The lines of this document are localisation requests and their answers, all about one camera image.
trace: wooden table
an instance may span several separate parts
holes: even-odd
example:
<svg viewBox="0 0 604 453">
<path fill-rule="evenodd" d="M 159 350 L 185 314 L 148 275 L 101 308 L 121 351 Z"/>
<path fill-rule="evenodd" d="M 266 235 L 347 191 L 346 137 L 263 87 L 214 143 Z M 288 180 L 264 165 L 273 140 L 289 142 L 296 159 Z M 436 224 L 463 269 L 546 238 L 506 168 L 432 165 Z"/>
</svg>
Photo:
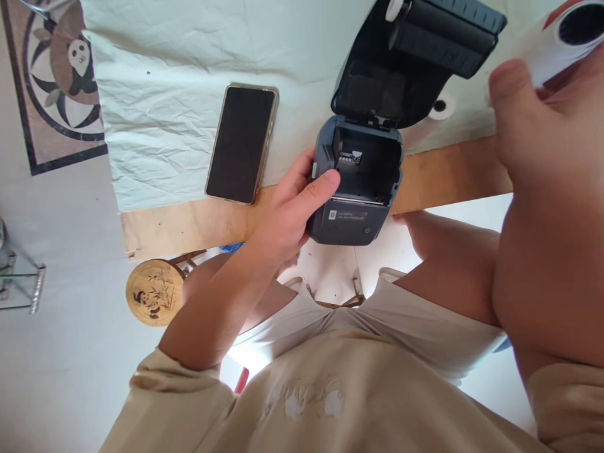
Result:
<svg viewBox="0 0 604 453">
<path fill-rule="evenodd" d="M 512 191 L 495 157 L 494 137 L 405 157 L 403 182 L 391 215 Z M 215 199 L 190 201 L 121 215 L 128 260 L 141 261 L 244 242 L 254 232 L 274 186 L 253 206 Z"/>
</svg>

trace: black phone screen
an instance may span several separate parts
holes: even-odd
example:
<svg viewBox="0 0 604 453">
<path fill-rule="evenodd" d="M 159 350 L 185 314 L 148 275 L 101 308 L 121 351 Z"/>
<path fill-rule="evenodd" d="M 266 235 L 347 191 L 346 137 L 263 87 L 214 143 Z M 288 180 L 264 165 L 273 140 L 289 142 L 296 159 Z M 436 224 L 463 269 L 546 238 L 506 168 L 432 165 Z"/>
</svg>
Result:
<svg viewBox="0 0 604 453">
<path fill-rule="evenodd" d="M 275 92 L 226 90 L 206 194 L 253 203 Z"/>
</svg>

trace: printer lid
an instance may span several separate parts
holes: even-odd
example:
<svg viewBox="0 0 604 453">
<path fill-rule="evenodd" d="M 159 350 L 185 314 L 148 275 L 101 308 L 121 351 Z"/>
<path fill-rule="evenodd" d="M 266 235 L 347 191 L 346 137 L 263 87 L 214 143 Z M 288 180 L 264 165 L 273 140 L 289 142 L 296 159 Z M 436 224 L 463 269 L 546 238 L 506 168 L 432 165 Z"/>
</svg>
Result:
<svg viewBox="0 0 604 453">
<path fill-rule="evenodd" d="M 507 24 L 478 0 L 404 0 L 394 22 L 377 0 L 347 57 L 332 111 L 381 129 L 412 126 L 430 114 L 455 74 L 471 78 Z"/>
</svg>

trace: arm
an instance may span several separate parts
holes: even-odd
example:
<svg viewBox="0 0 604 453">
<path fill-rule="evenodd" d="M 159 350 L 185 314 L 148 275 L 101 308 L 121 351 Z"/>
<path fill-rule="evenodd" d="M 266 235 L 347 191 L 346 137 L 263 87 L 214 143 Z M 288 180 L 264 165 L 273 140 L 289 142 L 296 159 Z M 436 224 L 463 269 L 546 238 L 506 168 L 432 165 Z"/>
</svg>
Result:
<svg viewBox="0 0 604 453">
<path fill-rule="evenodd" d="M 185 305 L 159 344 L 185 368 L 204 370 L 222 361 L 279 266 L 308 239 L 306 222 L 340 184 L 337 171 L 308 184 L 314 152 L 305 151 L 284 176 L 250 240 L 208 283 L 187 285 Z"/>
<path fill-rule="evenodd" d="M 604 367 L 604 48 L 544 102 L 518 60 L 493 73 L 491 97 L 514 183 L 493 303 L 520 372 Z"/>
</svg>

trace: sleeve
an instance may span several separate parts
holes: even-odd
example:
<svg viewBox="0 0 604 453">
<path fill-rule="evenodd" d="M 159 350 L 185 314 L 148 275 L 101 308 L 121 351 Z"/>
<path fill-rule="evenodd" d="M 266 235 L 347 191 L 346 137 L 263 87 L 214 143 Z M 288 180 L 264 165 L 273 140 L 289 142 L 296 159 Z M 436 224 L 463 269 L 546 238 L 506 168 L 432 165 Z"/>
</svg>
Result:
<svg viewBox="0 0 604 453">
<path fill-rule="evenodd" d="M 527 393 L 541 442 L 558 453 L 604 451 L 604 369 L 551 365 L 530 377 Z"/>
<path fill-rule="evenodd" d="M 216 369 L 192 371 L 156 349 L 130 379 L 100 453 L 194 452 L 234 402 Z"/>
</svg>

